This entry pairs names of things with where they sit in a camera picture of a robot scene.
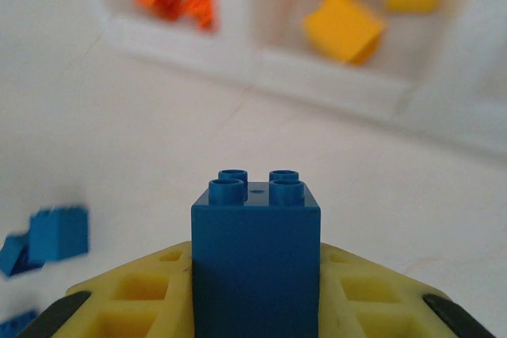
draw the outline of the blue lego brick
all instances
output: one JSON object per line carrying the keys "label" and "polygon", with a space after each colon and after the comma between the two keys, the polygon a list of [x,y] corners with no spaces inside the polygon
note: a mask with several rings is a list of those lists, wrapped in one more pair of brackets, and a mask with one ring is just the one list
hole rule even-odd
{"label": "blue lego brick", "polygon": [[29,235],[8,235],[0,250],[0,271],[6,277],[19,275],[37,268],[44,262],[29,262]]}
{"label": "blue lego brick", "polygon": [[36,310],[30,310],[2,322],[0,324],[0,338],[14,338],[17,334],[25,330],[38,315]]}
{"label": "blue lego brick", "polygon": [[88,211],[83,206],[41,210],[30,218],[30,261],[65,260],[88,249]]}
{"label": "blue lego brick", "polygon": [[320,207],[296,172],[236,172],[192,206],[195,337],[317,338]]}

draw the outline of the blurry background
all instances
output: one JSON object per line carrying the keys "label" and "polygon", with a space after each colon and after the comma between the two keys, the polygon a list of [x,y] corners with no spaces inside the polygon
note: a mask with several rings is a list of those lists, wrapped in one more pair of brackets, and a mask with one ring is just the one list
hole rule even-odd
{"label": "blurry background", "polygon": [[189,240],[190,206],[220,169],[289,168],[320,203],[323,241],[507,329],[501,144],[472,154],[399,134],[121,54],[105,32],[88,0],[0,0],[0,237],[46,205],[85,201],[91,217],[88,256],[0,279],[0,321]]}
{"label": "blurry background", "polygon": [[[353,0],[363,22],[372,14],[387,26],[359,67],[325,57],[303,27],[317,11],[321,25],[362,41],[357,26],[336,21],[350,19],[350,7],[331,7],[335,16],[325,20],[322,0],[215,3],[214,33],[198,31],[191,17],[161,20],[134,0],[90,0],[90,9],[119,51],[507,158],[507,0],[439,0],[429,13]],[[335,37],[320,45],[347,46]]]}

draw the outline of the white shelf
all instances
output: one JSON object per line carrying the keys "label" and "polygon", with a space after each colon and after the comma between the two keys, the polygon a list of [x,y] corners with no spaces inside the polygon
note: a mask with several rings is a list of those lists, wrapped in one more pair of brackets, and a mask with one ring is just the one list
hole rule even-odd
{"label": "white shelf", "polygon": [[[484,67],[494,59],[495,39],[503,38],[501,22],[490,18],[503,13],[477,7],[478,0],[443,0],[431,15],[394,15],[383,11],[382,0],[364,1],[387,20],[388,30],[371,61],[356,67],[322,57],[305,38],[301,21],[320,0],[217,0],[215,34],[197,30],[189,20],[160,21],[133,0],[92,0],[107,37],[122,51],[412,130],[448,135],[451,120],[459,115],[456,109],[466,108],[460,95],[466,91],[457,89],[450,78],[457,70],[466,78],[463,86],[480,86]],[[482,39],[468,37],[475,31]],[[485,53],[475,59],[463,47]],[[451,106],[455,92],[456,105]],[[471,109],[466,114],[489,115]],[[469,139],[472,135],[456,133],[455,140],[469,144],[475,139]],[[486,145],[482,135],[474,144],[501,150],[503,144],[507,147],[507,135],[505,141],[492,136]]]}

